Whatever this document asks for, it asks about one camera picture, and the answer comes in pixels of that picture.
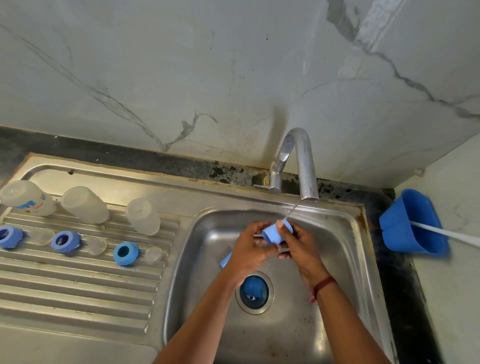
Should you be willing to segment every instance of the white marble wall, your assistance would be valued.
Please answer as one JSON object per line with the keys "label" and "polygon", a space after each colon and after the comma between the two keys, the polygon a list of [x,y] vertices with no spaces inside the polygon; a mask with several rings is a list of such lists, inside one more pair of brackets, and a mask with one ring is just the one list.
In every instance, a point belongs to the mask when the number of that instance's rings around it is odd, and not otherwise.
{"label": "white marble wall", "polygon": [[[0,123],[393,187],[480,131],[477,0],[4,0]],[[293,160],[287,170],[295,172]]]}
{"label": "white marble wall", "polygon": [[[480,237],[480,135],[399,185],[427,195],[444,229]],[[447,364],[480,357],[480,248],[449,239],[450,255],[415,255],[414,262]]]}

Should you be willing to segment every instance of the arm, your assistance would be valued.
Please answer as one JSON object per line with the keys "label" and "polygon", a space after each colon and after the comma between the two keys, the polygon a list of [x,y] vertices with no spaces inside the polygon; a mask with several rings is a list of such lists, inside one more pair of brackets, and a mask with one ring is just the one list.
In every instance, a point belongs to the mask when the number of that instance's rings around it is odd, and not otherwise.
{"label": "arm", "polygon": [[[277,222],[277,230],[290,248],[289,253],[281,253],[279,258],[293,258],[305,284],[313,289],[330,274],[320,259],[313,235],[297,224],[290,224],[293,234],[280,220]],[[336,364],[390,363],[336,283],[320,289],[316,299]]]}
{"label": "arm", "polygon": [[240,234],[225,268],[153,364],[213,363],[235,288],[267,257],[278,253],[276,245],[259,247],[265,241],[253,237],[268,225],[268,221],[254,222]]}

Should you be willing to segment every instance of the plastic bottle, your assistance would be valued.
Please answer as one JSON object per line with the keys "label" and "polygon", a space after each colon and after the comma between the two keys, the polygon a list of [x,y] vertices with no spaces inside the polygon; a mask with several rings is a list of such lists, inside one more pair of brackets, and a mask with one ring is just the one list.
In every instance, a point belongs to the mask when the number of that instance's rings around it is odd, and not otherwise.
{"label": "plastic bottle", "polygon": [[69,189],[63,194],[60,204],[65,210],[88,224],[101,224],[108,219],[108,209],[105,202],[92,190],[84,186]]}
{"label": "plastic bottle", "polygon": [[0,201],[34,216],[47,216],[56,209],[52,196],[43,192],[35,183],[26,180],[14,181],[0,190]]}
{"label": "plastic bottle", "polygon": [[137,198],[125,208],[125,215],[135,230],[145,235],[155,235],[160,229],[160,216],[146,198]]}

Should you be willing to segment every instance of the faucet spout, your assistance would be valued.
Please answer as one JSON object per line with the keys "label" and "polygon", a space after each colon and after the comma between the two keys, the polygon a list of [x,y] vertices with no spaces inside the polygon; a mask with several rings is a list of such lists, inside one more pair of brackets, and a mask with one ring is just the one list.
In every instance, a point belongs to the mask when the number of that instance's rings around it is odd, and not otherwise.
{"label": "faucet spout", "polygon": [[310,144],[310,138],[307,132],[302,128],[293,128],[283,139],[276,159],[270,167],[268,190],[273,193],[281,192],[282,171],[294,146],[296,146],[297,149],[301,199],[318,201],[318,187],[315,166],[313,165],[312,145]]}

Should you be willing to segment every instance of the drain strainer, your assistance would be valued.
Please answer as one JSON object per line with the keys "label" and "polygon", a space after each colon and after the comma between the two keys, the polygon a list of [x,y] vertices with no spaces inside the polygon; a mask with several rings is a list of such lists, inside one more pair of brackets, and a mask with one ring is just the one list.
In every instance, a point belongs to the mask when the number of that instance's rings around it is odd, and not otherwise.
{"label": "drain strainer", "polygon": [[249,277],[257,278],[260,281],[262,293],[259,294],[259,297],[248,295],[244,290],[244,283],[235,290],[235,297],[242,310],[246,313],[251,315],[262,314],[268,310],[273,302],[274,291],[272,282],[264,273],[258,270],[250,274],[245,281],[247,281]]}

